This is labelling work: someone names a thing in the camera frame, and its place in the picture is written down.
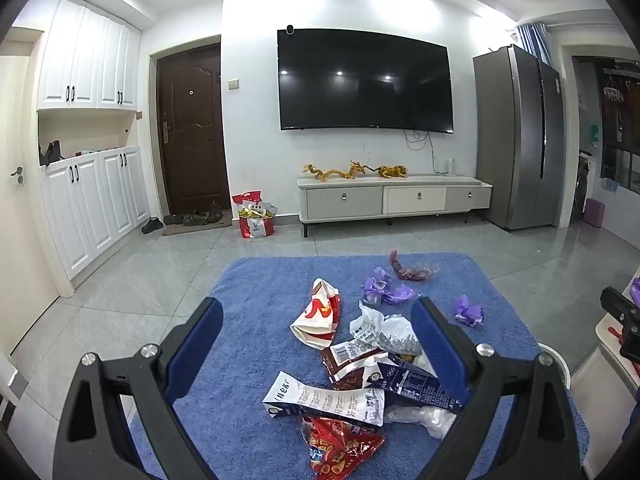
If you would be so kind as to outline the clear plastic bag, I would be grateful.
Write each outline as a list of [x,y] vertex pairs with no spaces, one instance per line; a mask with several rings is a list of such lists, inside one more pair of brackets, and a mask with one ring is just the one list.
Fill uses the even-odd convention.
[[417,424],[423,426],[428,434],[442,440],[457,419],[457,415],[443,408],[434,406],[401,406],[386,408],[384,422],[386,424]]

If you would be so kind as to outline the navy blue milk carton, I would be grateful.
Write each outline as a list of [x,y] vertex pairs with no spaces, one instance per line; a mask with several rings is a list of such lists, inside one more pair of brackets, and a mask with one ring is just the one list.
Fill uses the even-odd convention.
[[362,386],[393,393],[407,403],[443,408],[454,414],[463,408],[458,400],[448,396],[437,377],[394,354],[382,353],[365,359]]

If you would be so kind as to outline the white printed plastic bag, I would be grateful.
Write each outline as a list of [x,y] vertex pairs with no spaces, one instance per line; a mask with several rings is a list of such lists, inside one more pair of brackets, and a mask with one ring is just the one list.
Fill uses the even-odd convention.
[[360,315],[349,323],[352,336],[381,350],[420,356],[422,347],[411,323],[400,314],[385,315],[360,302]]

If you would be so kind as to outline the red clear plastic wrapper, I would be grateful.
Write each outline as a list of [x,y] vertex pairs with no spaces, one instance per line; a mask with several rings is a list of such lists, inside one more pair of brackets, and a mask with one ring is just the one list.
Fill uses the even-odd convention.
[[438,273],[437,269],[429,266],[404,266],[399,260],[397,250],[390,252],[390,265],[401,281],[427,282]]

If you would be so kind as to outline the red chip bag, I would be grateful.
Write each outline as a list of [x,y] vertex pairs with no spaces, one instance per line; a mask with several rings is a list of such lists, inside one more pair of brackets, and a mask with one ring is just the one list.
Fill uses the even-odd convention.
[[376,431],[326,417],[302,417],[312,471],[320,480],[346,479],[385,443]]

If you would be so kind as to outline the dark brown snack wrapper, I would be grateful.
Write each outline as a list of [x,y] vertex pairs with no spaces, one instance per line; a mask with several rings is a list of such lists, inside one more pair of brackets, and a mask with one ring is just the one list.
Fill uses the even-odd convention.
[[377,358],[386,358],[387,352],[353,339],[323,349],[320,356],[332,387],[352,390],[362,387],[364,368]]

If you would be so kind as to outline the purple wrapper pair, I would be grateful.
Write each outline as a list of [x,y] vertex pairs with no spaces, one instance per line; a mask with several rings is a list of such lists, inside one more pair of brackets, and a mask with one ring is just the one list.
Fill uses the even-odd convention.
[[364,281],[362,301],[369,307],[380,304],[398,306],[416,298],[416,292],[405,284],[394,284],[390,274],[379,266]]

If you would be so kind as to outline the white milk carton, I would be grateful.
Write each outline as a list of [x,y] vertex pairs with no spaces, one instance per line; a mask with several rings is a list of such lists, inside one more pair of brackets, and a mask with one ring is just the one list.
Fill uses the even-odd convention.
[[311,387],[280,372],[262,399],[262,405],[272,418],[311,415],[380,428],[384,424],[385,393],[377,388],[329,390]]

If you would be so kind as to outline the white red paper bag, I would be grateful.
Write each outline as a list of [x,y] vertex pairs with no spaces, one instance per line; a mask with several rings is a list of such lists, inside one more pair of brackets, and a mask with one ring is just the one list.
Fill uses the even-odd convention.
[[290,329],[300,342],[322,351],[332,344],[340,318],[340,291],[322,278],[317,278],[311,289],[309,304],[290,325]]

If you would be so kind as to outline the purple stool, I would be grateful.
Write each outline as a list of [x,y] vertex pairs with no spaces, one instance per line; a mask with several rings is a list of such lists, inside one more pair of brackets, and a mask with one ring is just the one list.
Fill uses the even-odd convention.
[[603,223],[604,215],[604,203],[600,202],[600,200],[595,200],[594,198],[586,199],[584,214],[582,215],[583,222],[586,222],[595,228],[600,228]]

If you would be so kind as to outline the cream interior door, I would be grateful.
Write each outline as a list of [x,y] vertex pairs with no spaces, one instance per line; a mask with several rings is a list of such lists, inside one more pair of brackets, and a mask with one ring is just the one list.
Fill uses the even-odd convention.
[[1,352],[8,356],[58,298],[42,200],[36,79],[43,32],[1,41]]

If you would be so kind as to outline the golden tiger figurine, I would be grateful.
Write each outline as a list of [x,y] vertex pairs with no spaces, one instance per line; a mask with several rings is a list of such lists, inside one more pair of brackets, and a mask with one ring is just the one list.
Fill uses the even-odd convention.
[[365,170],[372,172],[372,174],[377,174],[379,177],[384,179],[391,178],[405,178],[408,176],[408,170],[405,166],[397,165],[397,166],[378,166],[372,168],[370,166],[365,166]]

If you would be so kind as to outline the dark brown entrance door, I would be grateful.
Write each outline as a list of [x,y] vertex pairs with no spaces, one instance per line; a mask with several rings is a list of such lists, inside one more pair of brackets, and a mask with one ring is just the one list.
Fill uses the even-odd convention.
[[160,58],[157,125],[172,214],[231,208],[222,126],[220,45]]

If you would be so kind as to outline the black wall television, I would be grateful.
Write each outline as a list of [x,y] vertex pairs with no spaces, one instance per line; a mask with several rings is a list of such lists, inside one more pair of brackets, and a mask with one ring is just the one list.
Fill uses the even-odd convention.
[[377,32],[288,26],[277,32],[277,47],[283,130],[454,132],[444,46]]

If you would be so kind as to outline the white upper wall cabinet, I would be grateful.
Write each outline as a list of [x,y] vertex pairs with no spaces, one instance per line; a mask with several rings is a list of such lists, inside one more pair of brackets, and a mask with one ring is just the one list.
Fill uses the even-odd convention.
[[39,78],[38,110],[135,110],[141,32],[84,0],[60,0]]

